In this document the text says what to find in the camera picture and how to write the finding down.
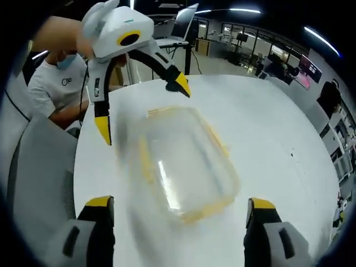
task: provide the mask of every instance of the ceiling light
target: ceiling light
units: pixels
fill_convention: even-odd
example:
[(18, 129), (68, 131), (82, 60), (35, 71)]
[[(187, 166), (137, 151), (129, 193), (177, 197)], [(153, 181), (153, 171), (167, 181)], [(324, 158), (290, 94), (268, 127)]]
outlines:
[(160, 4), (159, 8), (180, 8), (180, 5), (179, 4), (163, 3), (163, 4)]
[(211, 12), (211, 10), (202, 10), (202, 11), (197, 11), (197, 12), (195, 12), (195, 14), (200, 14), (200, 13), (209, 13), (209, 12)]
[(340, 56), (339, 52), (327, 41), (325, 40), (322, 36), (318, 35), (316, 32), (313, 30), (309, 29), (308, 27), (304, 27), (304, 29), (314, 35), (317, 39), (321, 40), (323, 43), (325, 43), (328, 47), (330, 47), (338, 56)]
[(68, 3), (65, 4), (65, 7), (69, 6), (72, 3), (73, 3), (73, 0), (69, 1)]
[(261, 13), (261, 11), (259, 11), (259, 10), (245, 9), (245, 8), (231, 8), (230, 10), (231, 10), (231, 11), (241, 11), (241, 12), (258, 13), (258, 14)]
[(47, 52), (48, 52), (48, 50), (44, 50), (43, 52), (41, 52), (41, 53), (35, 55), (35, 56), (32, 58), (32, 60), (35, 60), (36, 58), (43, 56), (43, 55), (46, 54)]

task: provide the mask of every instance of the desk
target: desk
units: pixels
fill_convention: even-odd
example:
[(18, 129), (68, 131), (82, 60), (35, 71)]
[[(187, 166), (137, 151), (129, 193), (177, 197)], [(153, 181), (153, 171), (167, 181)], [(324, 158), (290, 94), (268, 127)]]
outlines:
[[(86, 113), (76, 152), (75, 208), (78, 214), (93, 197), (115, 197), (114, 266), (244, 266), (248, 198), (253, 196), (276, 206), (281, 219), (307, 239), (314, 259), (325, 252), (338, 178), (322, 140), (301, 110), (272, 83), (256, 78), (190, 76), (189, 84), (191, 98), (166, 92), (161, 80), (110, 92), (112, 146), (95, 126), (93, 107)], [(222, 214), (179, 229), (159, 220), (161, 213), (150, 214), (152, 206), (140, 202), (138, 193), (143, 215), (132, 215), (126, 163), (117, 153), (124, 146), (123, 122), (171, 105), (200, 111), (230, 151), (241, 183), (235, 202)]]

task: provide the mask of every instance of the ceiling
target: ceiling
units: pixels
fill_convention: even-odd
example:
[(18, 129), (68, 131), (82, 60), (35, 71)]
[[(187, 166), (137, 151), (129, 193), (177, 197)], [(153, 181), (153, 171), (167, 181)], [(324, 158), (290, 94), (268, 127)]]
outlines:
[[(72, 4), (58, 11), (58, 14), (81, 19), (96, 2), (98, 1), (74, 0)], [(335, 4), (320, 0), (135, 0), (135, 9), (144, 14), (176, 14), (179, 9), (159, 8), (159, 5), (177, 3), (183, 7), (197, 2), (200, 3), (198, 10), (231, 7), (260, 10), (262, 14), (258, 16), (229, 11), (213, 11), (199, 16), (264, 28), (316, 50), (324, 56), (350, 90), (355, 90), (356, 96), (356, 83), (352, 73), (355, 69), (353, 62), (356, 60), (356, 48), (352, 41), (353, 27), (349, 26), (354, 14), (352, 7), (349, 7), (350, 2), (338, 1)], [(129, 6), (130, 0), (121, 0), (120, 4)], [(327, 39), (342, 55), (341, 58), (325, 44), (307, 34), (303, 30), (304, 26), (309, 26)]]

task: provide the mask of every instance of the window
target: window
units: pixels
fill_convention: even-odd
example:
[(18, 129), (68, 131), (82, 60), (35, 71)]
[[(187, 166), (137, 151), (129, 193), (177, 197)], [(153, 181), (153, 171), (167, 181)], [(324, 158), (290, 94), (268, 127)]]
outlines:
[(254, 49), (255, 46), (257, 30), (253, 28), (245, 27), (244, 34), (246, 34), (248, 37), (246, 42), (240, 42), (242, 47), (241, 52), (244, 54), (251, 55), (252, 50)]
[(233, 25), (233, 29), (231, 31), (231, 43), (238, 45), (238, 40), (236, 39), (238, 37), (238, 34), (241, 33), (244, 30), (243, 26), (238, 26), (238, 25)]
[(259, 31), (254, 55), (257, 55), (259, 58), (263, 58), (269, 55), (271, 50), (272, 40), (267, 33)]
[(198, 38), (205, 39), (207, 34), (207, 22), (199, 20)]
[(231, 31), (233, 26), (231, 24), (223, 23), (222, 24), (222, 34), (220, 37), (220, 42), (229, 43), (231, 40)]
[(292, 67), (296, 68), (299, 65), (299, 59), (292, 54), (290, 54), (289, 59), (288, 59), (288, 64), (290, 64)]
[(280, 57), (284, 62), (287, 62), (289, 51), (290, 47), (286, 46), (283, 43), (275, 42), (272, 45), (271, 54), (275, 54)]

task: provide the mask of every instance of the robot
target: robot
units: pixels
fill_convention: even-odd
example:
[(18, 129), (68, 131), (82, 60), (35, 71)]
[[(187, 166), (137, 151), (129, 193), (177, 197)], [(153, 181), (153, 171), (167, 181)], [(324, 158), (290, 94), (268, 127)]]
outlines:
[(84, 16), (84, 36), (92, 40), (95, 57), (88, 62), (88, 95), (94, 104), (95, 124), (111, 145), (108, 83), (115, 58), (127, 53), (167, 82), (166, 90), (190, 97), (187, 79), (153, 39), (151, 18), (128, 7), (117, 7), (120, 0), (95, 4)]

